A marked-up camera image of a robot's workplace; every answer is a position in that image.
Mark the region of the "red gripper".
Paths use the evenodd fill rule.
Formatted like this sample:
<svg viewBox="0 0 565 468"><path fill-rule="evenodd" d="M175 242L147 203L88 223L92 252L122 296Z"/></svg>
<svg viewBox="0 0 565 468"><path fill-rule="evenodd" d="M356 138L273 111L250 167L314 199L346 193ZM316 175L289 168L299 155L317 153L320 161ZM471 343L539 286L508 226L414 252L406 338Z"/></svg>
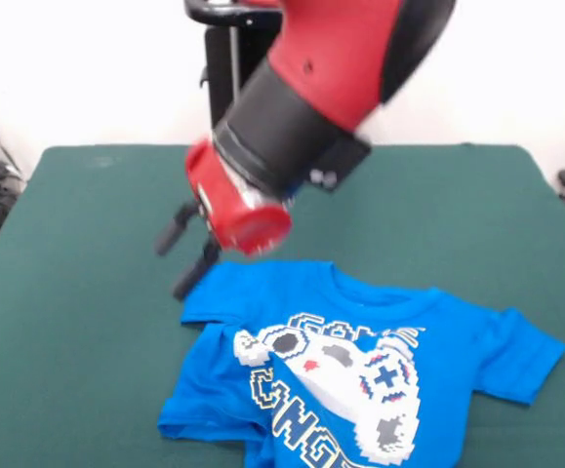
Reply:
<svg viewBox="0 0 565 468"><path fill-rule="evenodd" d="M205 216L213 237L202 254L176 280L172 295L185 300L219 261L222 248L245 256L266 254L288 237L292 220L285 204L262 194L222 160L213 143L202 139L188 150L185 175L197 201L184 203L161 230L154 251L166 255L190 220Z"/></svg>

